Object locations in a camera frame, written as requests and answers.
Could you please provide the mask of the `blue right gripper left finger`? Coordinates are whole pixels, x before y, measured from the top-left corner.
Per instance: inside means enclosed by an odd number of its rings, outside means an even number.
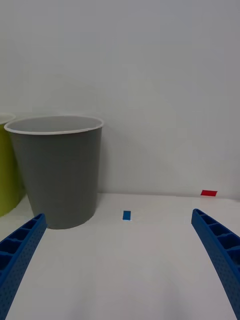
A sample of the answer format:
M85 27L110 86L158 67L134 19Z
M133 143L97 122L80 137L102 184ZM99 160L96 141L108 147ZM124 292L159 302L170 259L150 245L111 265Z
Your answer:
M35 250L47 229L43 213L0 242L0 319L7 317Z

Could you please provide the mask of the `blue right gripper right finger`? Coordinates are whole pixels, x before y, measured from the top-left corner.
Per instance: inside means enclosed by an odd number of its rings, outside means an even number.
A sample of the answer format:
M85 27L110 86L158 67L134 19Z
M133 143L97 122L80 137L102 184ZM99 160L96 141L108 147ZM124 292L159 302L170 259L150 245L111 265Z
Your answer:
M237 319L240 318L240 237L198 208L191 224L201 240Z

